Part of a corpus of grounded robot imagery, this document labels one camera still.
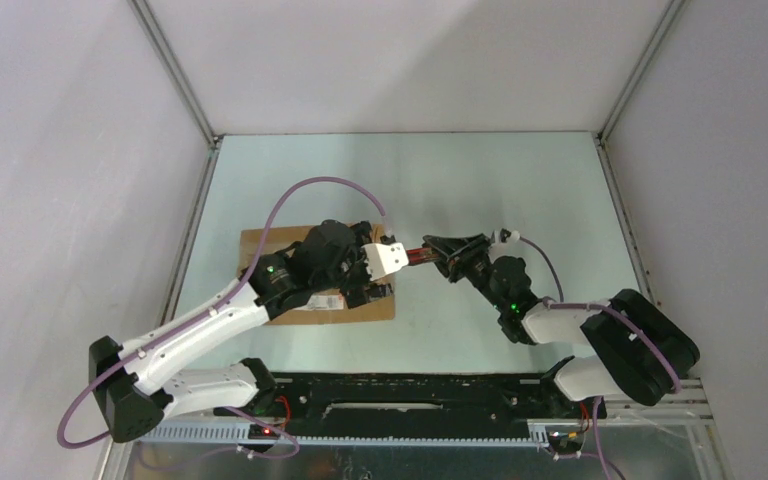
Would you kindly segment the brown cardboard express box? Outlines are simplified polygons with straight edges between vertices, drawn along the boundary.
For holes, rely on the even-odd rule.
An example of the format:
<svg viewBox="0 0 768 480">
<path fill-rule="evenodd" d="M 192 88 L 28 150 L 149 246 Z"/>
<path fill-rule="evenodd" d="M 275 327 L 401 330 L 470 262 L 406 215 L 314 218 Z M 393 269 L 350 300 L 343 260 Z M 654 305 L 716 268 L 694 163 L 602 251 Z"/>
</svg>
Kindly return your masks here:
<svg viewBox="0 0 768 480">
<path fill-rule="evenodd" d="M 342 224 L 245 230 L 240 271 L 250 274 L 257 304 L 271 325 L 332 325 L 395 317 L 394 277 L 375 280 L 362 245 L 383 233 L 380 224 Z"/>
</svg>

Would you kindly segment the red black utility knife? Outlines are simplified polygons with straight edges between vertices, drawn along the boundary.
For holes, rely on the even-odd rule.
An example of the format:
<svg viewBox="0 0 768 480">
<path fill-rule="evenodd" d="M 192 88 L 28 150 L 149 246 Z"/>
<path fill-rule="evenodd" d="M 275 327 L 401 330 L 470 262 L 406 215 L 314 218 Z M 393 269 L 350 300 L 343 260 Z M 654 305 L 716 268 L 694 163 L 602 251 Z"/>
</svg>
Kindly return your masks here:
<svg viewBox="0 0 768 480">
<path fill-rule="evenodd" d="M 433 245 L 423 245 L 406 251 L 409 266 L 433 264 L 437 267 L 448 268 L 451 255 L 445 250 Z"/>
</svg>

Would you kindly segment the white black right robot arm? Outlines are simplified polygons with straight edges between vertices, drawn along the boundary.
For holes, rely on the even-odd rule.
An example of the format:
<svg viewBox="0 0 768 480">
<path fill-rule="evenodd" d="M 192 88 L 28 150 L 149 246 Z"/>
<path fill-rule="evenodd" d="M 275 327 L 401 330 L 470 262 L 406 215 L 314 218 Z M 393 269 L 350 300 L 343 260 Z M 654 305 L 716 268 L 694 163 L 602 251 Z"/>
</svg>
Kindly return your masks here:
<svg viewBox="0 0 768 480">
<path fill-rule="evenodd" d="M 643 294 L 622 289 L 610 298 L 566 302 L 537 295 L 521 257 L 509 246 L 523 242 L 518 231 L 491 235 L 426 235 L 423 248 L 449 282 L 465 279 L 498 312 L 497 322 L 513 343 L 564 343 L 592 349 L 564 359 L 548 374 L 541 392 L 545 411 L 566 418 L 583 400 L 623 394 L 654 406 L 681 391 L 681 379 L 697 364 L 697 344 Z"/>
</svg>

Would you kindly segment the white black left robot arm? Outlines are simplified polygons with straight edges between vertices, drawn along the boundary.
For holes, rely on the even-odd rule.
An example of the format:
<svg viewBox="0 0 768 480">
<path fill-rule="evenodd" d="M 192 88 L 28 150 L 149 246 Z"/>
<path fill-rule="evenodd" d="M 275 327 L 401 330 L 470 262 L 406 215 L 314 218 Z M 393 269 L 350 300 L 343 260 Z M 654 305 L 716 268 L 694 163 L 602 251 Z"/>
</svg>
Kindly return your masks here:
<svg viewBox="0 0 768 480">
<path fill-rule="evenodd" d="M 262 360 L 190 369 L 224 342 L 306 305 L 326 290 L 372 285 L 365 245 L 380 225 L 325 220 L 300 241 L 258 250 L 249 265 L 205 304 L 122 344 L 105 336 L 89 349 L 93 396 L 116 443 L 136 440 L 163 420 L 225 407 L 264 416 L 276 403 L 277 383 Z"/>
</svg>

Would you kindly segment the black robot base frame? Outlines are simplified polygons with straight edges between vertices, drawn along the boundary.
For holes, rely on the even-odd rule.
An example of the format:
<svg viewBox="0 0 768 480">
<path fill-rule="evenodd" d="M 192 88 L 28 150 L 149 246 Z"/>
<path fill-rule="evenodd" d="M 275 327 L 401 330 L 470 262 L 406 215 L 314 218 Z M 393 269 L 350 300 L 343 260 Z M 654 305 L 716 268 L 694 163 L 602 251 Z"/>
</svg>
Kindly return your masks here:
<svg viewBox="0 0 768 480">
<path fill-rule="evenodd" d="M 307 445 L 562 445 L 593 420 L 610 420 L 606 403 L 573 401 L 546 372 L 331 373 L 277 371 L 268 406 L 247 407 L 250 422 L 221 408 L 161 423 L 153 441 L 284 445 L 283 428 Z"/>
</svg>

